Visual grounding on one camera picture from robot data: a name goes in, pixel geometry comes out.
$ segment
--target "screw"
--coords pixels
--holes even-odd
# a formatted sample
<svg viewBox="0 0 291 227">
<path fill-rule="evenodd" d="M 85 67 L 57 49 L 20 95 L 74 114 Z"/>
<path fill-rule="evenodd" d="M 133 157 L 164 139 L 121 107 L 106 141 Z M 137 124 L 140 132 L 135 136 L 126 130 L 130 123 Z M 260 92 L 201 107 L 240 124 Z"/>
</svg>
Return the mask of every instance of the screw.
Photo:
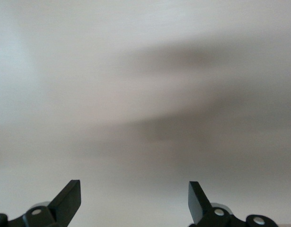
<svg viewBox="0 0 291 227">
<path fill-rule="evenodd" d="M 215 214 L 219 215 L 219 216 L 223 216 L 224 215 L 224 211 L 222 211 L 221 209 L 215 209 Z"/>
<path fill-rule="evenodd" d="M 259 224 L 259 225 L 264 225 L 265 224 L 264 220 L 262 218 L 260 218 L 260 217 L 255 217 L 254 218 L 254 222 Z"/>
<path fill-rule="evenodd" d="M 39 213 L 41 213 L 40 209 L 35 209 L 34 211 L 32 211 L 32 215 L 36 215 L 36 214 L 39 214 Z"/>
</svg>

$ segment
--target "white wall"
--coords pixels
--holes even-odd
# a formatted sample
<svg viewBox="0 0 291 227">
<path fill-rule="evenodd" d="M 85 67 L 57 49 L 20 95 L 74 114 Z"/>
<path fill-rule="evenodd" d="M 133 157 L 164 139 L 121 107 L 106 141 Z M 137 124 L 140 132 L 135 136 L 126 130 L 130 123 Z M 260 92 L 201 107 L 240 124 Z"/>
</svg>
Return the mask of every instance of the white wall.
<svg viewBox="0 0 291 227">
<path fill-rule="evenodd" d="M 0 1 L 0 212 L 70 179 L 70 226 L 290 224 L 291 1 Z"/>
</svg>

